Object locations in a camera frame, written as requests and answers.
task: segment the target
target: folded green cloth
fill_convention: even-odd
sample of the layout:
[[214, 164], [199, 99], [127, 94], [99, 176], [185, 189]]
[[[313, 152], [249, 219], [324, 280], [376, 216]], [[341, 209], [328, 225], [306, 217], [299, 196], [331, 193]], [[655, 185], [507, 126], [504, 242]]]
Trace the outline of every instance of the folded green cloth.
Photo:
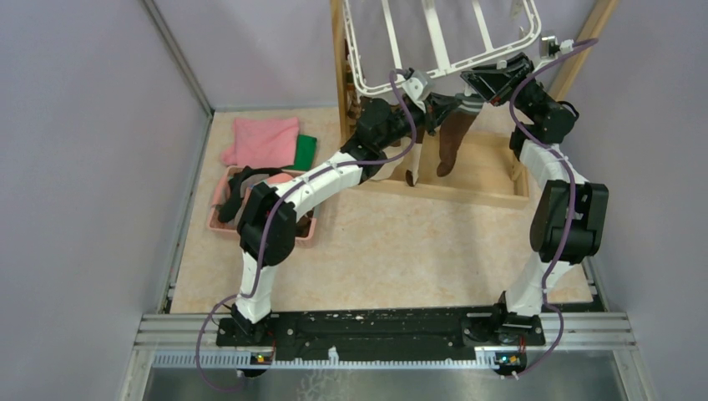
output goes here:
[[315, 161], [315, 150], [317, 149], [317, 138], [307, 135], [297, 135], [297, 146], [295, 150], [295, 164], [283, 167], [284, 170], [308, 171]]

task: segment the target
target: folded pink cloth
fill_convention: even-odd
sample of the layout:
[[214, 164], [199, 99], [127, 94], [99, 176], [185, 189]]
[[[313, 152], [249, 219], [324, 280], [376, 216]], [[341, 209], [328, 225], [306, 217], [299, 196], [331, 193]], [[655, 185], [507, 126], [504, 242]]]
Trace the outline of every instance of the folded pink cloth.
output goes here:
[[299, 127], [297, 117], [234, 119], [234, 144], [221, 152], [221, 161], [254, 169], [292, 165]]

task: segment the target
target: gray wall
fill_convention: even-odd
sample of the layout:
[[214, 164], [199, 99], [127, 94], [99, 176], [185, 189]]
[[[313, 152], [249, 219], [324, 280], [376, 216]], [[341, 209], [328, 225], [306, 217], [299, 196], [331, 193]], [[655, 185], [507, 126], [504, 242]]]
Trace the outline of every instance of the gray wall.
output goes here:
[[205, 117], [135, 0], [0, 5], [0, 399], [115, 399]]
[[662, 399], [705, 399], [708, 3], [625, 0], [569, 94], [564, 143], [610, 191], [598, 255]]
[[[336, 104], [329, 1], [157, 3], [217, 109]], [[480, 3], [493, 43], [515, 40], [518, 25], [508, 17], [511, 2]], [[594, 2], [536, 3], [544, 28], [553, 29], [561, 38], [574, 38]], [[391, 0], [391, 5], [403, 64], [416, 69], [435, 67], [420, 2]], [[381, 2], [351, 0], [351, 7], [367, 81], [383, 83], [393, 61]], [[468, 0], [438, 1], [437, 9], [451, 60], [482, 51]], [[529, 53], [538, 53], [536, 47]], [[437, 81], [436, 91], [452, 94], [459, 92], [461, 85], [457, 75], [446, 77]]]

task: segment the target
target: gray floor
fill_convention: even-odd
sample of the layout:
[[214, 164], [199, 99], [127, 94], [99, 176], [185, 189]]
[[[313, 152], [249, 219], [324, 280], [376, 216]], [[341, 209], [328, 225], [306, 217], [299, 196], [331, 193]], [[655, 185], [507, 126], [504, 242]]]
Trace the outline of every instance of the gray floor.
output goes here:
[[[235, 371], [209, 370], [223, 386]], [[479, 370], [273, 370], [249, 379], [239, 393], [218, 393], [195, 369], [154, 368], [144, 401], [199, 400], [625, 400], [612, 352], [552, 355], [533, 374], [500, 380]]]

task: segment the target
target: wooden post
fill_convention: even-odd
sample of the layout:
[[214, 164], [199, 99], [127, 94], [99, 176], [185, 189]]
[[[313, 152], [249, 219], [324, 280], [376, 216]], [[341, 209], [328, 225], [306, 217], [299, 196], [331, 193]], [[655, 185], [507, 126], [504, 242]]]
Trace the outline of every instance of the wooden post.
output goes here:
[[344, 50], [344, 14], [341, 0], [330, 0], [332, 41], [334, 44], [334, 65], [336, 74], [336, 102], [339, 106], [339, 128], [341, 142], [349, 139], [349, 124], [346, 120], [346, 52]]
[[[619, 2], [620, 0], [597, 0], [593, 11], [588, 16], [583, 29], [576, 38], [576, 42], [599, 37], [609, 20], [609, 16], [612, 15], [614, 8], [617, 7], [617, 3]], [[583, 68], [585, 59], [589, 54], [590, 49], [585, 50], [563, 63], [549, 91], [552, 98], [556, 100], [563, 100], [565, 98], [575, 78], [578, 76], [580, 69]]]

